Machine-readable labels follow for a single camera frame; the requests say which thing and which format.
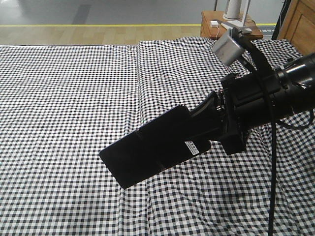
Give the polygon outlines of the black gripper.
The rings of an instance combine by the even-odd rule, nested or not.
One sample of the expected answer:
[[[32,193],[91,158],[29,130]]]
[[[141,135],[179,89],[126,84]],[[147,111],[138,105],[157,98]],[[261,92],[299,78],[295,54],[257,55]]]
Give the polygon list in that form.
[[[272,101],[281,90],[279,80],[271,75],[262,78],[250,73],[237,78],[229,74],[221,80],[223,92],[212,91],[196,108],[191,110],[189,123],[214,122],[222,123],[227,112],[227,128],[218,138],[227,155],[246,150],[246,142],[251,128],[270,123],[276,119],[273,103],[266,103],[263,89]],[[222,133],[221,127],[194,126],[190,129],[191,140],[209,141]]]

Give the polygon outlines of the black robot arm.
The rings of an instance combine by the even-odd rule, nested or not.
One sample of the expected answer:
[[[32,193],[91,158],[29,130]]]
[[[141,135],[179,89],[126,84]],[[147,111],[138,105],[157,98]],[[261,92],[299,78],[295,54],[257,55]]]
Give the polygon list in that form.
[[[221,80],[222,90],[212,92],[191,113],[186,145],[195,155],[218,141],[226,154],[246,148],[252,128],[276,123],[315,107],[315,56],[310,54],[272,69],[264,55],[253,55],[254,65],[242,64],[249,74],[230,74]]]

